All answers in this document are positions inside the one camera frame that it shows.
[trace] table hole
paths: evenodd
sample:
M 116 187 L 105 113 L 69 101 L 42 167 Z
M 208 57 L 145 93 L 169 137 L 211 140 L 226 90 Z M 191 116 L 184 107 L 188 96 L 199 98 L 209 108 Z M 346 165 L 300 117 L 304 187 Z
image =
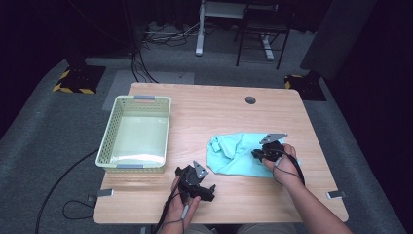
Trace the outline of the table hole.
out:
M 256 103 L 256 99 L 254 97 L 251 97 L 251 96 L 246 97 L 245 101 L 248 104 L 255 104 Z

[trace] chair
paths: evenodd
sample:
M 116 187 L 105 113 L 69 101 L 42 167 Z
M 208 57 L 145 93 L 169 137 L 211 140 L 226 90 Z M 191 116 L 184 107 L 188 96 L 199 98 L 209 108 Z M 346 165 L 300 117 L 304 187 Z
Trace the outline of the chair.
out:
M 286 41 L 288 39 L 298 2 L 299 0 L 248 1 L 244 9 L 243 18 L 239 25 L 237 35 L 234 39 L 234 41 L 237 41 L 238 35 L 241 33 L 236 66 L 239 66 L 240 64 L 242 49 L 259 49 L 271 52 L 281 51 L 277 64 L 277 69 L 280 68 L 282 55 L 285 50 Z M 244 36 L 246 34 L 257 34 L 259 40 L 271 37 L 273 37 L 273 39 L 267 46 L 262 44 L 260 47 L 243 47 Z M 272 49 L 271 45 L 281 34 L 285 35 L 282 42 L 282 48 Z

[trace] plastic basket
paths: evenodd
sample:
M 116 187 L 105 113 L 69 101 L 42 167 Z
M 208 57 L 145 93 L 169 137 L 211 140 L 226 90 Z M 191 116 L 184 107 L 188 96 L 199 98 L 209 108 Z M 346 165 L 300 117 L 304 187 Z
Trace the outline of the plastic basket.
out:
M 96 164 L 108 173 L 163 173 L 170 103 L 170 97 L 116 97 Z

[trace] light blue cloth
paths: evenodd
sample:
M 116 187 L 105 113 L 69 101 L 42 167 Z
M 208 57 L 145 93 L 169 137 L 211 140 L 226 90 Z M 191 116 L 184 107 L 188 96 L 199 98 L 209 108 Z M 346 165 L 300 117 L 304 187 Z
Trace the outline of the light blue cloth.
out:
M 251 151 L 261 149 L 267 134 L 238 133 L 214 136 L 207 145 L 206 163 L 216 173 L 236 176 L 273 177 Z

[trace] metal bracket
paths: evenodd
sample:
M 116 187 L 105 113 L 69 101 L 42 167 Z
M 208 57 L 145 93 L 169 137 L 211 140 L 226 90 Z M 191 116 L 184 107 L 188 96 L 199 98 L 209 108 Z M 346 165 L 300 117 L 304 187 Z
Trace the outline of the metal bracket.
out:
M 259 141 L 259 143 L 271 143 L 284 137 L 288 137 L 288 134 L 267 134 L 261 141 Z
M 209 174 L 209 172 L 203 166 L 201 166 L 201 164 L 199 164 L 197 161 L 194 161 L 194 168 L 195 168 L 195 172 L 197 172 L 198 178 L 203 178 Z

